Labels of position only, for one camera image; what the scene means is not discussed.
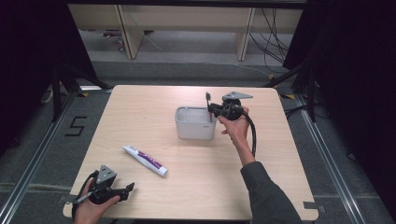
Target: purple label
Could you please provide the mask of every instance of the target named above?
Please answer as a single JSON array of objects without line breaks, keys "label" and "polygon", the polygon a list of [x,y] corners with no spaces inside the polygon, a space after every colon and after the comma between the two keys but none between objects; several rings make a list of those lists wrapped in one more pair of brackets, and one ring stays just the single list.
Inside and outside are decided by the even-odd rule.
[{"label": "purple label", "polygon": [[155,166],[157,169],[160,169],[162,167],[162,165],[158,162],[156,162],[154,159],[152,159],[150,156],[146,155],[145,153],[139,151],[139,153],[137,154],[139,157],[145,159],[146,161],[148,161],[149,163],[151,163],[153,166]]}]

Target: hand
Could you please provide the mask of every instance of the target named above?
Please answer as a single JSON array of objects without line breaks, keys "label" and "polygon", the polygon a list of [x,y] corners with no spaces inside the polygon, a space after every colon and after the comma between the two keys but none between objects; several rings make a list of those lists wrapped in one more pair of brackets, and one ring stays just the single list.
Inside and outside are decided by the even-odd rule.
[{"label": "hand", "polygon": [[[248,108],[244,107],[244,111],[248,113]],[[254,162],[254,156],[251,154],[250,148],[248,146],[248,120],[245,116],[241,116],[237,120],[228,120],[222,116],[218,117],[220,123],[222,123],[226,130],[222,131],[222,134],[228,134],[233,140],[233,145],[241,159],[242,165],[245,166],[251,162]]]},{"label": "hand", "polygon": [[[91,178],[84,190],[82,191],[82,195],[86,195],[90,188],[91,182],[93,178]],[[98,223],[102,215],[105,211],[111,207],[113,204],[117,203],[120,200],[120,196],[116,195],[109,199],[107,202],[102,204],[92,203],[89,199],[86,199],[83,203],[78,206],[76,211],[75,223],[76,224],[95,224]]]}]

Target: white tube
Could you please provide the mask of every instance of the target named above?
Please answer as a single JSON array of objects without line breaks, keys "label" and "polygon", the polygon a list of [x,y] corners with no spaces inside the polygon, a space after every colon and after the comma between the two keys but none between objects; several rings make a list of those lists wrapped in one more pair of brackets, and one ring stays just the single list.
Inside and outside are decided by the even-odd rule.
[{"label": "white tube", "polygon": [[144,166],[154,171],[157,175],[165,177],[166,174],[168,173],[168,170],[164,166],[162,166],[159,162],[152,159],[149,155],[137,149],[134,149],[131,146],[124,146],[122,148],[125,149],[135,159],[140,161],[140,163],[142,163]]}]

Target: wooden tabletop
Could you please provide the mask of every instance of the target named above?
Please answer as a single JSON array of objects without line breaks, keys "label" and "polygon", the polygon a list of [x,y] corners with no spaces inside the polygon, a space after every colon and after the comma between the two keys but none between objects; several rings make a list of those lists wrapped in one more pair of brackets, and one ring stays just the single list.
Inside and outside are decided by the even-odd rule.
[{"label": "wooden tabletop", "polygon": [[[241,162],[228,135],[217,123],[212,140],[177,137],[175,112],[180,106],[221,104],[222,95],[238,91],[252,95],[241,100],[249,108],[257,133],[256,160],[288,195],[302,220],[315,220],[313,202],[289,124],[274,89],[185,86],[117,86],[78,172],[71,194],[77,195],[90,173],[105,164],[117,172],[113,189],[135,182],[127,201],[110,208],[105,217],[154,219],[249,220],[248,191]],[[248,131],[251,145],[251,130]],[[128,155],[131,145],[168,169],[156,175]],[[71,205],[64,207],[71,217]]]}]

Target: gray carpet floor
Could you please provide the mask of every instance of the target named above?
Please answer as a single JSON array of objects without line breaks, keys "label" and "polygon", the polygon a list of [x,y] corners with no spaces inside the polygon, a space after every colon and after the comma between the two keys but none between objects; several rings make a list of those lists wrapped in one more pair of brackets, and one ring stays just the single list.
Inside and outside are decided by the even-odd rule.
[{"label": "gray carpet floor", "polygon": [[[259,87],[269,81],[268,76],[262,72],[234,65],[96,62],[93,66],[98,77],[110,85]],[[269,72],[265,66],[248,68]],[[272,69],[279,72],[286,71],[281,67],[272,67]],[[85,80],[78,82],[81,85],[90,84]],[[291,83],[292,79],[280,84],[277,88],[279,93],[290,93]],[[64,217],[62,213],[64,205],[60,202],[60,198],[69,192],[74,183],[109,96],[110,93],[90,92],[86,97],[74,99],[11,223],[72,223],[72,220]],[[296,101],[291,99],[281,99],[281,103],[284,109],[297,106]],[[367,223],[394,223],[363,170],[356,162],[347,158],[347,144],[331,117],[327,115],[325,107],[316,107],[316,113],[317,125],[322,136],[359,203]],[[80,136],[67,136],[78,132],[76,129],[70,129],[75,117],[86,117],[75,122],[75,125],[84,126],[84,130]],[[13,185],[20,179],[46,134],[51,119],[52,104],[42,105],[20,136],[21,143],[10,148],[0,158],[0,204],[6,201]],[[351,223],[300,111],[290,116],[289,126],[308,183],[319,206],[319,219],[316,223]],[[103,219],[101,223],[111,223],[111,220]],[[153,221],[120,220],[117,223],[153,223]]]}]

